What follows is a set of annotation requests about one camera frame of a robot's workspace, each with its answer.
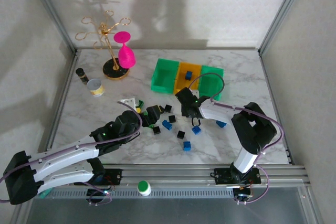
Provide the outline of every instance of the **blue cube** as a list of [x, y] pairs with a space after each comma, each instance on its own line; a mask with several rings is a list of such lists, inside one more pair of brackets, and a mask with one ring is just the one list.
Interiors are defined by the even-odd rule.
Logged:
[[193, 73], [191, 71], [187, 71], [187, 74], [185, 75], [185, 79], [188, 81], [191, 81], [192, 76], [193, 76]]
[[202, 131], [198, 126], [193, 127], [191, 130], [195, 133], [195, 135], [200, 134], [200, 132]]
[[183, 142], [183, 150], [184, 151], [190, 151], [191, 150], [191, 144], [189, 141]]
[[217, 125], [221, 128], [224, 128], [224, 126], [226, 125], [226, 123], [223, 123], [221, 121], [216, 121]]
[[163, 120], [162, 125], [169, 131], [173, 128], [172, 124], [169, 123], [167, 120]]

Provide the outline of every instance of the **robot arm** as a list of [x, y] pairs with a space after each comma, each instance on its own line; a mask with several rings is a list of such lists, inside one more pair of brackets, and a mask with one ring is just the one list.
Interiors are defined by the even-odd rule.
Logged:
[[[198, 119], [214, 119], [233, 125], [242, 148], [232, 164], [232, 179], [240, 184], [251, 170], [261, 150], [270, 143], [277, 131], [272, 123], [245, 111], [236, 113], [220, 102], [209, 97], [194, 96], [188, 88], [176, 94], [182, 105], [182, 115]], [[245, 108], [263, 115], [257, 103], [250, 102]]]
[[91, 182], [104, 175], [98, 156], [132, 141], [140, 135], [137, 135], [140, 126], [154, 124], [160, 118], [159, 106], [146, 110], [146, 114], [139, 115], [135, 111], [124, 111], [114, 122], [55, 150], [32, 156], [27, 156], [25, 151], [16, 153], [0, 180], [5, 179], [9, 202], [21, 204], [44, 190], [75, 182]]

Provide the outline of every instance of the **wire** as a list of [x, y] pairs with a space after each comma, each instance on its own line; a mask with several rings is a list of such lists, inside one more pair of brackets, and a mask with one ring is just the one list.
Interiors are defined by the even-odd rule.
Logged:
[[213, 98], [214, 98], [215, 96], [219, 95], [219, 94], [224, 90], [224, 87], [225, 87], [224, 79], [223, 79], [223, 77], [220, 76], [219, 74], [217, 74], [217, 73], [213, 73], [213, 72], [211, 72], [211, 73], [203, 73], [203, 74], [201, 74], [200, 76], [196, 77], [195, 80], [193, 80], [193, 81], [190, 83], [190, 85], [189, 85], [188, 88], [190, 89], [190, 87], [192, 86], [192, 84], [194, 84], [195, 81], [197, 81], [199, 78], [201, 78], [201, 77], [203, 77], [203, 76], [206, 76], [206, 75], [208, 75], [208, 74], [213, 74], [213, 75], [215, 75], [215, 76], [218, 76], [218, 77], [221, 79], [222, 83], [223, 83], [222, 88], [221, 88], [217, 93], [215, 93], [212, 97], [210, 97], [210, 100], [212, 101]]
[[261, 114], [261, 113], [258, 113], [258, 112], [256, 112], [256, 111], [249, 110], [249, 109], [246, 109], [246, 108], [240, 108], [240, 107], [235, 107], [235, 108], [234, 108], [234, 107], [231, 106], [231, 105], [226, 105], [226, 104], [222, 104], [222, 103], [214, 102], [214, 104], [217, 105], [217, 106], [224, 107], [224, 108], [229, 108], [229, 109], [233, 109], [233, 110], [241, 110], [241, 111], [245, 111], [245, 112], [250, 113], [250, 114], [254, 114], [254, 115], [256, 115], [256, 116], [258, 116], [258, 117], [260, 117], [260, 118], [264, 118], [264, 119], [266, 119], [266, 120], [268, 120], [268, 121], [271, 121], [272, 123], [274, 123], [275, 125], [278, 126], [278, 128], [279, 128], [279, 130], [280, 130], [280, 136], [279, 136], [279, 138], [278, 138], [274, 143], [271, 143], [271, 144], [265, 146], [265, 147], [261, 150], [261, 152], [258, 154], [258, 156], [257, 156], [257, 158], [256, 158], [256, 160], [255, 160], [255, 163], [257, 162], [257, 160], [260, 158], [260, 156], [261, 156], [261, 155], [262, 155], [268, 148], [270, 148], [270, 147], [272, 147], [273, 145], [276, 145], [277, 143], [279, 143], [279, 142], [281, 141], [281, 139], [283, 138], [283, 136], [284, 136], [284, 128], [283, 128], [277, 121], [275, 121], [274, 119], [272, 119], [272, 118], [270, 118], [270, 117], [268, 117], [268, 116], [266, 116], [266, 115], [264, 115], [264, 114]]
[[266, 171], [265, 171], [261, 166], [257, 165], [256, 162], [258, 161], [258, 159], [260, 158], [260, 156], [261, 156], [262, 154], [265, 153], [265, 151], [266, 151], [268, 148], [270, 148], [270, 147], [276, 145], [277, 143], [279, 143], [279, 142], [281, 141], [281, 139], [282, 139], [283, 136], [284, 136], [284, 128], [283, 128], [277, 121], [275, 121], [274, 119], [272, 119], [272, 118], [270, 118], [270, 117], [268, 117], [268, 116], [266, 116], [266, 115], [264, 115], [264, 114], [258, 113], [258, 112], [256, 112], [256, 111], [249, 110], [249, 109], [246, 109], [246, 108], [233, 107], [233, 106], [230, 106], [230, 105], [227, 105], [227, 104], [222, 104], [222, 103], [214, 102], [214, 100], [213, 100], [214, 97], [217, 96], [218, 94], [220, 94], [220, 93], [224, 90], [224, 86], [225, 86], [225, 82], [224, 82], [223, 77], [221, 77], [221, 76], [220, 76], [219, 74], [217, 74], [217, 73], [204, 73], [204, 74], [198, 76], [195, 80], [192, 81], [192, 83], [189, 85], [188, 88], [190, 89], [191, 85], [192, 85], [197, 79], [199, 79], [200, 77], [202, 77], [202, 76], [204, 76], [204, 75], [206, 75], [206, 74], [214, 74], [214, 75], [220, 77], [220, 79], [222, 80], [222, 83], [223, 83], [223, 86], [222, 86], [222, 88], [220, 89], [220, 91], [219, 91], [218, 93], [214, 94], [212, 97], [210, 97], [210, 101], [213, 102], [215, 105], [217, 105], [217, 106], [221, 106], [221, 107], [224, 107], [224, 108], [229, 108], [229, 109], [232, 109], [232, 110], [245, 111], [245, 112], [247, 112], [247, 113], [249, 113], [249, 114], [254, 114], [254, 115], [256, 115], [256, 116], [258, 116], [258, 117], [260, 117], [260, 118], [263, 118], [263, 119], [266, 119], [266, 120], [268, 120], [268, 121], [271, 121], [272, 123], [274, 123], [275, 125], [277, 125], [278, 128], [279, 128], [279, 131], [280, 131], [280, 136], [279, 136], [279, 138], [278, 138], [275, 142], [273, 142], [273, 143], [271, 143], [271, 144], [265, 146], [265, 147], [261, 150], [261, 152], [258, 154], [256, 160], [254, 161], [254, 165], [257, 166], [258, 168], [260, 168], [260, 169], [264, 172], [264, 174], [265, 174], [265, 176], [266, 176], [266, 178], [267, 178], [267, 186], [266, 186], [265, 191], [264, 191], [259, 197], [255, 198], [255, 199], [252, 200], [252, 201], [239, 201], [239, 200], [237, 200], [237, 203], [238, 203], [238, 204], [239, 204], [239, 203], [243, 203], [244, 205], [245, 205], [245, 204], [249, 204], [249, 203], [256, 202], [257, 200], [261, 199], [261, 198], [268, 192], [268, 189], [269, 189], [269, 177], [268, 177]]
[[252, 184], [250, 184], [250, 190], [251, 190], [251, 197], [253, 197]]
[[257, 198], [255, 198], [254, 200], [251, 200], [251, 201], [240, 201], [240, 200], [235, 200], [236, 202], [237, 202], [237, 204], [239, 205], [239, 204], [244, 204], [244, 205], [246, 205], [246, 204], [251, 204], [251, 203], [253, 203], [253, 202], [256, 202], [257, 200], [260, 200], [261, 198], [263, 198], [263, 196], [265, 196], [265, 194], [268, 192], [268, 189], [269, 189], [269, 177], [268, 177], [268, 174], [266, 173], [266, 171], [265, 171], [265, 169], [263, 169], [261, 166], [259, 166], [259, 165], [256, 165], [260, 170], [262, 170], [263, 172], [264, 172], [264, 174], [265, 174], [265, 176], [266, 176], [266, 180], [267, 180], [267, 182], [266, 182], [266, 189], [265, 189], [265, 191], [260, 195], [260, 196], [258, 196]]
[[128, 143], [129, 143], [130, 141], [132, 141], [132, 140], [136, 139], [138, 136], [140, 136], [140, 132], [138, 132], [138, 134], [137, 134], [137, 135], [136, 135], [134, 138], [132, 138], [132, 139], [128, 140]]
[[[118, 137], [118, 138], [114, 138], [114, 139], [107, 140], [107, 141], [103, 141], [103, 142], [86, 143], [86, 144], [79, 144], [79, 145], [77, 145], [77, 146], [72, 146], [72, 147], [66, 148], [66, 149], [64, 149], [64, 150], [57, 151], [57, 152], [55, 152], [55, 153], [49, 154], [49, 155], [47, 155], [47, 156], [41, 158], [42, 161], [47, 161], [49, 158], [56, 157], [56, 156], [58, 156], [59, 154], [66, 154], [66, 153], [68, 153], [68, 152], [70, 152], [70, 151], [75, 151], [75, 150], [77, 150], [78, 148], [81, 148], [81, 147], [91, 147], [91, 146], [96, 146], [96, 145], [100, 145], [100, 144], [108, 144], [108, 143], [112, 143], [112, 142], [119, 141], [119, 140], [122, 140], [122, 139], [125, 139], [125, 138], [132, 137], [132, 136], [136, 135], [136, 134], [139, 132], [140, 127], [141, 127], [141, 125], [142, 125], [142, 119], [141, 119], [140, 115], [139, 115], [138, 112], [136, 112], [136, 110], [135, 110], [134, 108], [132, 108], [131, 106], [129, 106], [129, 105], [123, 103], [123, 102], [120, 102], [120, 101], [118, 101], [117, 103], [126, 106], [128, 109], [130, 109], [131, 111], [133, 111], [134, 114], [136, 114], [136, 116], [138, 117], [138, 119], [139, 119], [139, 121], [140, 121], [140, 122], [139, 122], [139, 127], [138, 127], [133, 133], [131, 133], [131, 134], [127, 135], [127, 136]], [[35, 164], [37, 164], [38, 162], [39, 162], [39, 159], [34, 160], [34, 161], [31, 161], [31, 162], [28, 162], [28, 163], [26, 163], [26, 164], [19, 165], [19, 166], [15, 167], [14, 169], [8, 171], [2, 178], [0, 178], [0, 184], [1, 184], [2, 181], [4, 181], [4, 180], [5, 180], [10, 174], [12, 174], [13, 172], [15, 172], [15, 171], [17, 171], [17, 170], [19, 170], [19, 169], [22, 169], [22, 168], [24, 168], [24, 167], [26, 167], [26, 166], [29, 166], [29, 165], [35, 165]], [[9, 199], [7, 199], [7, 200], [0, 199], [0, 203], [9, 203], [9, 202], [10, 202]]]
[[112, 181], [111, 181], [111, 177], [108, 175], [108, 176], [105, 176], [104, 177], [108, 182], [110, 182], [110, 188], [109, 188], [109, 190], [111, 190], [111, 188], [112, 188], [112, 186], [113, 186], [113, 191], [115, 191], [116, 189], [116, 187], [115, 187], [115, 185], [112, 183]]
[[96, 206], [100, 206], [100, 205], [105, 205], [105, 204], [111, 203], [111, 201], [112, 201], [112, 197], [111, 197], [111, 195], [110, 195], [109, 192], [105, 193], [105, 191], [99, 189], [97, 186], [94, 186], [94, 185], [92, 185], [92, 184], [90, 184], [90, 183], [88, 183], [88, 182], [83, 182], [83, 184], [85, 184], [85, 185], [87, 185], [87, 186], [90, 186], [90, 187], [92, 187], [94, 190], [96, 190], [93, 194], [90, 195], [90, 198], [89, 198], [89, 204], [91, 204], [91, 202], [92, 202], [91, 199], [92, 199], [93, 195], [96, 194], [97, 192], [100, 192], [100, 193], [105, 194], [106, 196], [108, 196], [109, 199], [110, 199], [110, 201], [109, 201], [109, 202], [105, 202], [105, 203], [96, 203]]

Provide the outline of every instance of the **marble surface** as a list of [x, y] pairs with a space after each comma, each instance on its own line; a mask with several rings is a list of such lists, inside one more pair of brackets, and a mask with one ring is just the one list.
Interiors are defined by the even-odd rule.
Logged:
[[[151, 79], [158, 58], [190, 62], [224, 68], [225, 89], [221, 101], [243, 106], [257, 102], [263, 111], [275, 118], [270, 94], [265, 82], [258, 53], [254, 50], [135, 50], [136, 65], [121, 81], [104, 77], [103, 64], [110, 59], [107, 50], [85, 49], [81, 52], [77, 67], [82, 67], [89, 79], [100, 78], [105, 87], [101, 97], [94, 97], [76, 74], [72, 77], [66, 103], [62, 112], [53, 148], [72, 143], [107, 122], [113, 121], [125, 107], [117, 104], [120, 99], [138, 97], [144, 107], [170, 104], [176, 116], [173, 130], [165, 129], [161, 122], [169, 113], [161, 115], [156, 125], [161, 134], [141, 128], [141, 135], [122, 145], [117, 151], [101, 156], [104, 164], [228, 164], [237, 156], [241, 144], [233, 126], [223, 129], [214, 120], [202, 120], [202, 133], [195, 135], [191, 119], [181, 117], [181, 105], [172, 94], [151, 91]], [[176, 137], [185, 132], [184, 140]], [[191, 141], [192, 150], [183, 151], [183, 141]], [[287, 164], [285, 148], [281, 143], [272, 147], [260, 160], [262, 164]]]

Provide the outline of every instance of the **small cube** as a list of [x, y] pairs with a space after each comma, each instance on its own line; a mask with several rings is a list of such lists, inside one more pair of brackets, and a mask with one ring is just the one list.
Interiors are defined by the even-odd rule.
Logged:
[[224, 128], [226, 126], [226, 123], [221, 122], [221, 121], [216, 121], [216, 124], [221, 128]]
[[144, 105], [144, 102], [143, 101], [141, 101], [141, 100], [139, 100], [139, 108], [142, 108], [142, 106]]
[[158, 126], [154, 127], [153, 132], [154, 132], [154, 135], [160, 134], [161, 133], [160, 127], [158, 127]]
[[185, 134], [184, 131], [178, 131], [177, 138], [183, 139], [184, 138], [184, 134]]
[[191, 150], [191, 144], [189, 141], [183, 142], [183, 150], [184, 151], [190, 151]]
[[161, 114], [163, 114], [164, 111], [165, 111], [164, 108], [163, 108], [161, 105], [159, 106], [159, 108], [160, 108], [160, 112], [161, 112]]
[[173, 128], [172, 124], [169, 123], [167, 120], [163, 120], [162, 125], [169, 131]]
[[200, 134], [200, 132], [202, 131], [200, 127], [195, 126], [192, 128], [192, 131], [195, 133], [195, 135]]
[[172, 107], [170, 105], [166, 104], [166, 107], [164, 108], [164, 111], [170, 113], [172, 111]]
[[169, 118], [170, 123], [176, 123], [176, 118], [175, 118], [174, 115], [170, 115], [170, 116], [168, 116], [168, 118]]
[[191, 77], [193, 76], [193, 73], [191, 71], [187, 71], [185, 74], [185, 79], [188, 81], [191, 81]]

